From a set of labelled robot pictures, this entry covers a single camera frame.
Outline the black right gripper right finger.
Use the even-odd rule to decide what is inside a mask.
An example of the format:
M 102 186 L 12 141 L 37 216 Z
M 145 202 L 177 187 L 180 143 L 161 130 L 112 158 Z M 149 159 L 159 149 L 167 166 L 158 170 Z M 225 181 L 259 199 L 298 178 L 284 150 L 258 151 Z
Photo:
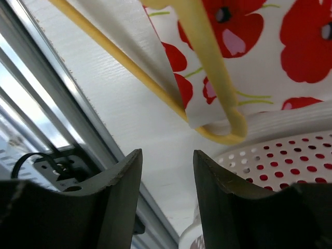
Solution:
M 331 248 L 331 184 L 274 192 L 200 150 L 193 169 L 206 248 Z

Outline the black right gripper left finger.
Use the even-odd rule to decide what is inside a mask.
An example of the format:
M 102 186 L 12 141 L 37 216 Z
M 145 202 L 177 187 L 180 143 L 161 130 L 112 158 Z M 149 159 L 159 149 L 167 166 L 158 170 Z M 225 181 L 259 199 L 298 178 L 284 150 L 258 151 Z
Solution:
M 130 248 L 142 164 L 136 149 L 63 192 L 1 181 L 1 248 Z

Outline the red poppy print cloth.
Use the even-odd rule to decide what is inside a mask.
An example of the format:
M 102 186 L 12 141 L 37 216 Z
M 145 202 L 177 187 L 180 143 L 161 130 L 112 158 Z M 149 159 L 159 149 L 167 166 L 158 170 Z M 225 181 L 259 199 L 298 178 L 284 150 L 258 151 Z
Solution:
M 331 100 L 331 1 L 204 1 L 249 116 Z M 146 14 L 164 47 L 190 127 L 226 118 L 172 7 Z

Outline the yellow hanger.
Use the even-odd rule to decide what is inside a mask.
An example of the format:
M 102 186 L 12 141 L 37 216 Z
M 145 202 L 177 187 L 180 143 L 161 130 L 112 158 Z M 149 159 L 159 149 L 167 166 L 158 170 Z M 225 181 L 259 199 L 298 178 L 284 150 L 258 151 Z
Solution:
M 184 121 L 188 120 L 185 111 L 165 90 L 70 3 L 67 1 L 51 1 L 51 3 Z M 243 142 L 247 136 L 247 123 L 245 117 L 237 110 L 238 99 L 236 90 L 225 66 L 222 53 L 215 39 L 202 1 L 142 1 L 141 3 L 155 10 L 161 10 L 168 6 L 171 6 L 175 10 L 179 22 L 207 74 L 208 80 L 217 95 L 231 128 L 230 133 L 227 135 L 213 134 L 204 127 L 198 127 L 196 131 L 204 138 L 218 144 L 236 145 Z

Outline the white laundry basket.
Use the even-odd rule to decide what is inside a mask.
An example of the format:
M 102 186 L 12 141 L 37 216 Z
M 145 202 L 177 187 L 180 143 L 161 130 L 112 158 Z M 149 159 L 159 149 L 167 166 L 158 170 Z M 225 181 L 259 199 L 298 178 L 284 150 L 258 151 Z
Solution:
M 274 192 L 296 183 L 331 184 L 331 102 L 265 115 L 249 141 L 213 159 L 219 166 Z M 197 198 L 193 223 L 180 248 L 206 248 Z

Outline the aluminium mounting rail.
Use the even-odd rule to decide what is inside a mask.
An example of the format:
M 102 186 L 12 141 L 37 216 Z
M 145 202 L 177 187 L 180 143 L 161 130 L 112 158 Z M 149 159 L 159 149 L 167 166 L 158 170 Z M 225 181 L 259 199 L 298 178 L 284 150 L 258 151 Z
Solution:
M 101 170 L 124 159 L 105 125 L 42 33 L 23 1 L 2 1 L 4 53 L 11 69 L 32 78 L 23 88 L 71 147 L 83 149 Z

